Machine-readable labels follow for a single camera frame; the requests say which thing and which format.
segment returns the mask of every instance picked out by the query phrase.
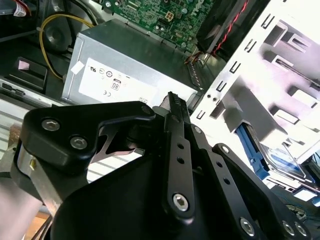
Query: motherboard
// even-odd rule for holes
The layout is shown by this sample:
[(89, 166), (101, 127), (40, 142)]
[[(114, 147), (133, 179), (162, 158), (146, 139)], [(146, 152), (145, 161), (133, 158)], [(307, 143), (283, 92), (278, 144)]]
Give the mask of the motherboard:
[(188, 52), (215, 0), (103, 0), (99, 3), (130, 22)]

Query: red and black wire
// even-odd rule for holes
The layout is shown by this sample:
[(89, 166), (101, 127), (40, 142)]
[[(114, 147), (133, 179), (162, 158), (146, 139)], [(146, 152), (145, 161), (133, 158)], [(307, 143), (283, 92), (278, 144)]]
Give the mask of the red and black wire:
[(247, 0), (241, 11), (237, 13), (237, 15), (235, 15), (235, 17), (233, 18), (232, 22), (230, 23), (226, 33), (224, 34), (222, 40), (219, 42), (219, 44), (216, 46), (216, 48), (212, 51), (213, 55), (216, 55), (217, 51), (221, 48), (222, 44), (227, 40), (227, 37), (229, 35), (229, 33), (231, 32), (231, 29), (233, 27), (233, 25), (235, 24), (235, 22), (238, 20), (239, 16), (246, 10), (247, 6), (248, 6), (249, 0)]
[(14, 2), (16, 2), (17, 4), (21, 5), (21, 7), (25, 10), (25, 12), (31, 16), (31, 10), (30, 8), (27, 6), (27, 4), (25, 4), (23, 1), (21, 0), (13, 0)]

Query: capacitor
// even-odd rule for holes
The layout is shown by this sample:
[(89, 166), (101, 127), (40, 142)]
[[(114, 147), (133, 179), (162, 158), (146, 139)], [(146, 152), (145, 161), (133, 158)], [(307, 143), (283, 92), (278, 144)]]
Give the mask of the capacitor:
[(182, 9), (181, 9), (181, 13), (182, 13), (182, 14), (187, 14), (187, 13), (188, 13), (188, 9), (182, 8)]

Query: white sticker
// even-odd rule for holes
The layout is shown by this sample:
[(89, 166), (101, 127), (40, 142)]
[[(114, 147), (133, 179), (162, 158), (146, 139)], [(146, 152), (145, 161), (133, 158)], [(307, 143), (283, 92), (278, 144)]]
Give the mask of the white sticker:
[(71, 72), (73, 72), (75, 75), (77, 75), (81, 69), (84, 68), (84, 64), (80, 61), (78, 61), (72, 68), (71, 68)]
[(26, 10), (20, 5), (19, 3), (16, 2), (16, 9), (13, 14), (15, 17), (25, 17), (27, 15)]
[(88, 58), (79, 93), (102, 103), (141, 101), (149, 104), (157, 89)]

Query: bolt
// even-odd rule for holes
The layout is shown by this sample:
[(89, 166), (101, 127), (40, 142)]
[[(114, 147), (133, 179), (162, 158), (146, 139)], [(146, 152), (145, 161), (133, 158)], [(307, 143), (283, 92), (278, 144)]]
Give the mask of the bolt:
[(290, 234), (291, 236), (295, 235), (295, 231), (286, 221), (282, 221), (282, 225), (288, 234)]
[(46, 119), (42, 121), (41, 125), (45, 130), (48, 130), (51, 132), (57, 131), (60, 128), (60, 124), (53, 119)]
[(180, 123), (180, 120), (177, 118), (177, 116), (172, 115), (171, 118), (172, 118), (175, 122)]
[(175, 195), (173, 195), (173, 203), (182, 212), (185, 212), (188, 210), (189, 204), (187, 199), (179, 193), (176, 193)]
[(222, 150), (225, 151), (227, 154), (229, 153), (229, 149), (226, 146), (222, 146)]
[(142, 111), (144, 111), (146, 114), (151, 114), (150, 108), (147, 106), (142, 106), (141, 107)]
[(88, 145), (87, 141), (80, 136), (74, 136), (73, 138), (71, 138), (70, 144), (73, 148), (79, 150), (85, 149)]
[(195, 130), (198, 134), (202, 133), (201, 129), (200, 129), (199, 127), (197, 127), (197, 126), (194, 127), (194, 130)]
[(34, 158), (31, 159), (29, 166), (32, 169), (32, 171), (36, 169), (36, 160)]
[(297, 222), (294, 223), (296, 229), (298, 229), (299, 233), (301, 233), (303, 236), (307, 236), (306, 230)]
[(253, 237), (255, 235), (254, 227), (244, 217), (240, 217), (240, 225), (241, 228), (245, 231), (245, 233), (248, 234), (250, 237)]

